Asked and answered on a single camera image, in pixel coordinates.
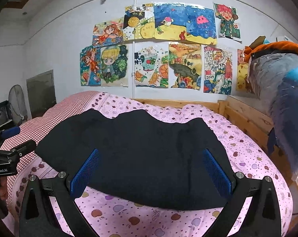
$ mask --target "metal screw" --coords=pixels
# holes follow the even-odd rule
[[[59,178],[64,178],[65,176],[66,176],[66,172],[63,172],[63,171],[58,174]]]
[[[36,179],[35,175],[31,175],[30,178],[29,178],[30,181],[34,181],[35,179]]]
[[[236,176],[241,179],[244,177],[244,174],[242,172],[237,172]]]
[[[269,176],[266,176],[266,177],[265,177],[265,180],[266,180],[267,182],[271,182],[271,181],[272,181],[272,179],[271,179]]]

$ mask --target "black cloth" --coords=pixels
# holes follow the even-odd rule
[[[58,172],[71,175],[91,152],[99,166],[88,186],[139,204],[176,210],[223,207],[202,162],[208,148],[231,169],[225,148],[201,118],[164,123],[144,110],[114,119],[90,109],[56,125],[36,153]]]

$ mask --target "pink bedsheet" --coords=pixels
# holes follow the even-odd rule
[[[107,93],[95,92],[95,94],[84,111],[93,108],[108,118],[137,109],[146,110],[156,119],[169,123],[185,123],[196,117],[203,118],[225,147],[233,171],[241,171],[250,178],[262,179],[265,175],[273,178],[281,211],[282,236],[286,233],[292,216],[292,197],[284,178],[257,144],[224,117],[200,105],[189,104],[182,109],[161,108],[143,105],[137,101]],[[36,133],[36,135],[40,135],[41,139],[48,132]],[[19,211],[23,190],[31,174],[47,178],[55,176],[57,172],[40,157],[33,158],[31,163],[19,173],[13,184],[11,198],[16,211]],[[62,229],[72,234],[57,202],[54,198],[51,198],[51,201]],[[240,228],[250,202],[251,198],[247,198],[229,235]],[[76,199],[76,203],[96,232],[105,237],[202,236],[221,211],[221,208],[202,211],[152,208],[113,197],[89,187],[85,189],[82,197]]]

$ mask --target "white wall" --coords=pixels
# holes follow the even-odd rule
[[[237,64],[237,51],[249,45],[259,35],[275,41],[276,36],[286,35],[298,42],[298,20],[274,0],[137,0],[138,4],[152,1],[195,3],[207,8],[213,2],[237,8],[240,17],[242,44],[218,39],[220,48],[229,48],[233,53],[233,64]],[[132,79],[129,87],[81,87],[79,76],[80,51],[91,45],[94,24],[119,18],[124,7],[134,0],[54,0],[36,14],[29,23],[29,40],[25,44],[27,70],[25,77],[33,77],[47,70],[54,70],[57,102],[75,92],[102,90],[125,97],[132,96]],[[132,45],[129,43],[129,68],[131,69]],[[138,87],[135,98],[205,100],[225,99],[223,95],[204,94],[202,90],[154,89]]]
[[[0,102],[8,100],[13,85],[25,91],[26,70],[23,44],[28,38],[28,25],[24,21],[0,21]]]

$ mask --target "person's hand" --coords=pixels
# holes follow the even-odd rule
[[[0,198],[1,200],[6,200],[8,197],[8,191],[7,191],[7,177],[3,176],[0,177]]]

